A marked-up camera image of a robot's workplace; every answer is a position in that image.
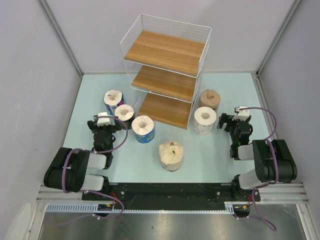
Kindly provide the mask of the light blue paper roll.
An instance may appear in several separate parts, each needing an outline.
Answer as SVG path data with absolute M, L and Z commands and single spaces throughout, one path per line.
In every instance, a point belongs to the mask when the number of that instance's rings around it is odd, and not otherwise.
M 136 117 L 131 123 L 131 128 L 136 140 L 141 144 L 149 143 L 155 137 L 155 124 L 149 116 Z

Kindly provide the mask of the beige paper roll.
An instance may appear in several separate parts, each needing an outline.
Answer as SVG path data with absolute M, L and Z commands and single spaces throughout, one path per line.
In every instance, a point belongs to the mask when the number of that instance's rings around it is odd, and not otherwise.
M 184 147 L 179 142 L 163 142 L 159 145 L 158 152 L 160 163 L 165 170 L 174 172 L 182 166 L 184 161 Z

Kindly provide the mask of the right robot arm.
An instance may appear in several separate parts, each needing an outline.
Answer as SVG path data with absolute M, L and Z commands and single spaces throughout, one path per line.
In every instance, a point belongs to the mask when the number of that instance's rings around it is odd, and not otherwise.
M 298 175 L 298 169 L 289 147 L 283 139 L 258 139 L 250 141 L 253 126 L 251 116 L 222 113 L 217 128 L 224 128 L 231 138 L 230 157 L 236 161 L 253 161 L 254 167 L 238 174 L 231 184 L 215 193 L 218 201 L 244 202 L 260 200 L 259 189 L 277 183 L 290 183 Z

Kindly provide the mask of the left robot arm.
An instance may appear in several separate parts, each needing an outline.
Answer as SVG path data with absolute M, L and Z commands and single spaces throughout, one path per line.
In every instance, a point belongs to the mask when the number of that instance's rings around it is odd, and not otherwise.
M 118 117 L 95 115 L 87 125 L 93 134 L 93 148 L 61 147 L 49 165 L 43 184 L 65 193 L 93 191 L 100 200 L 110 196 L 106 177 L 88 173 L 88 169 L 107 170 L 113 161 L 113 151 L 119 149 L 129 135 L 127 124 Z

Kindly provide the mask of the black paper roll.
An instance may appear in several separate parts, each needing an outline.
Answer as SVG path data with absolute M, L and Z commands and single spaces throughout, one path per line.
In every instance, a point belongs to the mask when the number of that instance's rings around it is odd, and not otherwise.
M 136 117 L 134 108 L 128 104 L 119 105 L 114 111 L 114 116 L 123 121 L 129 130 L 132 128 L 132 122 Z

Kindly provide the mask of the dark blue paper roll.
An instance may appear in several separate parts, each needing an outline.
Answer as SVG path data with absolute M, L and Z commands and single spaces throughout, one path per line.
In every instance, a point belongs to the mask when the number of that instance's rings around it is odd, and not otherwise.
M 118 106 L 125 104 L 124 94 L 120 90 L 108 90 L 103 98 L 109 115 L 113 116 Z

